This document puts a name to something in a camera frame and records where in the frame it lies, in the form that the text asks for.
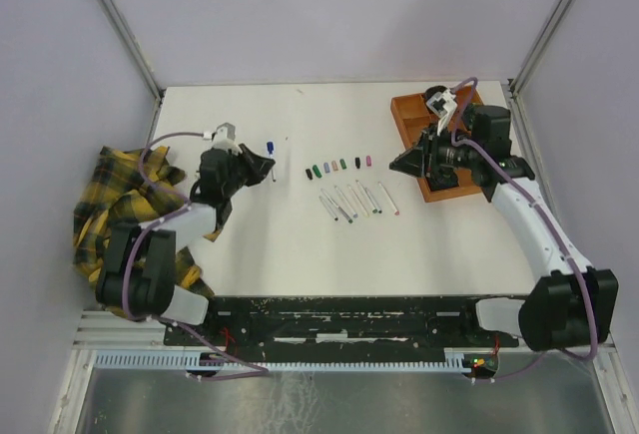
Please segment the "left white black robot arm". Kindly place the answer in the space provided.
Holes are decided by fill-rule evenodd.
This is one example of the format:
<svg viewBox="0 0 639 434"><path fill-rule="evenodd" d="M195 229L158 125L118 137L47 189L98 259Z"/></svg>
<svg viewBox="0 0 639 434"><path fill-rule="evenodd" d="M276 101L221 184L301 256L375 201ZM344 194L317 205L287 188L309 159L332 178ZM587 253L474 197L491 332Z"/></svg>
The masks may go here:
<svg viewBox="0 0 639 434"><path fill-rule="evenodd" d="M232 211L232 197L266 180L276 160L246 145L211 148L201 154L199 178L187 205L144 223L122 222L112 231L96 286L97 301L120 308L129 319L156 316L186 323L187 333L209 344L221 332L209 313L209 299L180 286L178 253L191 242L221 230Z"/></svg>

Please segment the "black marker pen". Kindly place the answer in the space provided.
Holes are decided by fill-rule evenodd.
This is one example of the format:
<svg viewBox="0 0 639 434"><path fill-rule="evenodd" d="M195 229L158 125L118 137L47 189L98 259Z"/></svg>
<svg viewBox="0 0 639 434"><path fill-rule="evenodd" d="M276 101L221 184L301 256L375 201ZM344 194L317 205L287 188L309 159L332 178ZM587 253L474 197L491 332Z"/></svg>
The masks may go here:
<svg viewBox="0 0 639 434"><path fill-rule="evenodd" d="M330 202L323 196L319 196L319 201L322 203L323 207L326 209L330 217L334 221L338 221L338 214L334 211L333 206Z"/></svg>

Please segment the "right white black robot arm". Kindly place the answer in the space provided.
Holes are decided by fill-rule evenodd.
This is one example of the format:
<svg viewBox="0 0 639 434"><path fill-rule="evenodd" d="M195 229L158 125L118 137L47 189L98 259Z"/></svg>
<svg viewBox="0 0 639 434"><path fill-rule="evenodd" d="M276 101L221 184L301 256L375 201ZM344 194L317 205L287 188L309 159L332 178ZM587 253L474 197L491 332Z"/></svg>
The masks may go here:
<svg viewBox="0 0 639 434"><path fill-rule="evenodd" d="M535 352L597 350L610 333L616 276L595 268L574 246L549 211L529 164L512 154L510 112L480 105L462 119L462 133L428 125L389 167L439 183L456 169L469 170L472 182L506 220L536 281L524 299L477 301L474 311L459 318L459 336L480 345L498 331L521 338Z"/></svg>

